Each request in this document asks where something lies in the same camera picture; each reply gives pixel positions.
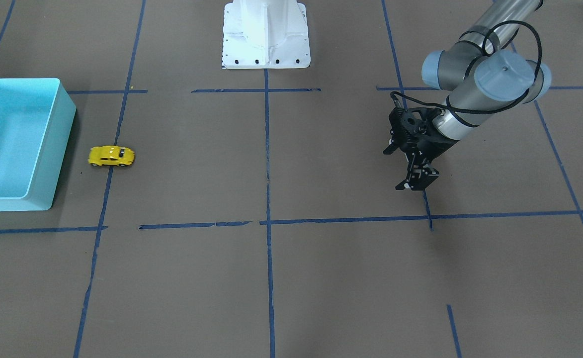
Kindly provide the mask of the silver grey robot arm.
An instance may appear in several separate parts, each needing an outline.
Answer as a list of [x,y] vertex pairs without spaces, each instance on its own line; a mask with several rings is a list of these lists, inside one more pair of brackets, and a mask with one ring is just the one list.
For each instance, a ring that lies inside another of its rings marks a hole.
[[448,91],[441,103],[418,101],[406,109],[410,97],[391,92],[391,139],[384,154],[405,154],[407,174],[396,190],[425,190],[439,177],[432,161],[464,139],[492,115],[547,93],[550,68],[543,63],[543,47],[528,16],[541,0],[498,0],[453,47],[428,54],[421,78],[430,88]]

